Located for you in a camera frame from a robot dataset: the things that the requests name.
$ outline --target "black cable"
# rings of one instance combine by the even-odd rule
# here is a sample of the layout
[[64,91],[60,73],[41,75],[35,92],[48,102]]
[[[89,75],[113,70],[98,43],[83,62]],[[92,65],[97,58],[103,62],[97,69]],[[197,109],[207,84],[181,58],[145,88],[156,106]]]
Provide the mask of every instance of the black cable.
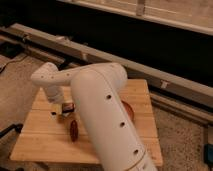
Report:
[[28,57],[28,54],[25,54],[25,56],[22,57],[22,58],[19,59],[19,60],[11,60],[11,61],[5,63],[3,66],[0,67],[0,74],[5,70],[5,68],[6,68],[9,64],[11,64],[11,63],[16,63],[16,62],[21,62],[21,61],[23,61],[26,57]]
[[28,48],[28,45],[26,44],[26,38],[27,38],[27,35],[24,35],[23,38],[22,38],[23,46],[24,46],[24,49],[25,49],[25,56],[22,57],[21,59],[18,59],[18,60],[11,60],[11,61],[5,63],[3,66],[0,67],[0,74],[5,70],[5,68],[6,68],[9,64],[21,62],[21,61],[23,61],[25,58],[27,58],[27,57],[30,55],[30,50],[29,50],[29,48]]

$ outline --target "floor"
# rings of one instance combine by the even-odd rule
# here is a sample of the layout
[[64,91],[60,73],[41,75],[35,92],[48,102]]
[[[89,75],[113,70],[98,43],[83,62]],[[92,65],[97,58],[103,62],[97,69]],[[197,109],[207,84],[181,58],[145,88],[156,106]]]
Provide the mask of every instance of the floor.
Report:
[[[0,66],[8,59],[0,56]],[[29,80],[42,61],[27,57],[10,64],[0,75],[0,130],[12,123],[24,122],[38,90]],[[204,128],[153,106],[158,128],[164,166],[163,171],[207,171],[203,164]],[[29,171],[43,168],[33,162],[10,161],[9,156],[18,135],[9,133],[0,140],[0,166],[15,170],[23,167]],[[47,163],[50,170],[97,171],[99,166],[80,166]]]

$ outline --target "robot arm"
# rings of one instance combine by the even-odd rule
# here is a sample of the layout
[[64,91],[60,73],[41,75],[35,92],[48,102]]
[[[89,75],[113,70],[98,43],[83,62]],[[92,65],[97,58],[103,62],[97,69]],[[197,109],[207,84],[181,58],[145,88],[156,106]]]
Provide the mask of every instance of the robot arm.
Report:
[[106,171],[156,171],[117,94],[127,81],[121,65],[92,64],[58,71],[46,63],[31,79],[54,103],[63,103],[61,85],[72,87],[77,112]]

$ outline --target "wooden table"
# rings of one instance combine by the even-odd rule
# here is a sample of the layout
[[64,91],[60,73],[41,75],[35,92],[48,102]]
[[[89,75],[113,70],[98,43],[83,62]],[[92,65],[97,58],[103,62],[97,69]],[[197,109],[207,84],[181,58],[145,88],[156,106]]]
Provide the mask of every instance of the wooden table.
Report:
[[[71,99],[70,88],[63,87],[63,91],[65,99]],[[158,167],[162,166],[161,149],[146,81],[128,80],[127,86],[119,94],[122,100],[132,106],[135,127],[154,163]],[[69,135],[69,118],[52,116],[50,111],[51,104],[40,89],[13,149],[11,160],[98,164],[99,159],[80,118],[77,118],[79,140],[73,143]]]

